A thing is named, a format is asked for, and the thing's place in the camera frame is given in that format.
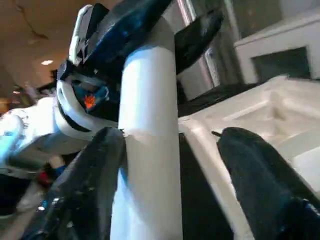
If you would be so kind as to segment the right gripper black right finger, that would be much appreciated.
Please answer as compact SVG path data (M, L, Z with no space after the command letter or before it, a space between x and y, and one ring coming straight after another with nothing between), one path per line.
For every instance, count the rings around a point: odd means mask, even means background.
M240 127L212 134L256 240L320 238L320 199L271 144Z

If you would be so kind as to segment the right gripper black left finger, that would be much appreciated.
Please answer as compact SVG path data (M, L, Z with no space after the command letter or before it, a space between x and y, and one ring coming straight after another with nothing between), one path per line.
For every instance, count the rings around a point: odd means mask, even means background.
M100 130L50 188L54 210L44 231L48 240L108 240L118 171L126 141L117 128Z

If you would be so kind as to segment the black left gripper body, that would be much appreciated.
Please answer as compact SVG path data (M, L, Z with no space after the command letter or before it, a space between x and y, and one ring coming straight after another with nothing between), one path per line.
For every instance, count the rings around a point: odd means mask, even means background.
M58 68L58 101L75 122L117 122L120 85L93 68L65 60Z

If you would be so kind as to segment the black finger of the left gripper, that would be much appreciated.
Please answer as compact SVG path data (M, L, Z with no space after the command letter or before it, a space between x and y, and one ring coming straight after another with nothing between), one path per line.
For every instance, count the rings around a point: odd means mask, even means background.
M201 58L221 29L224 15L212 9L174 35L175 69L179 75Z
M170 4L170 0L118 3L87 40L87 68L119 81L126 58L148 38Z

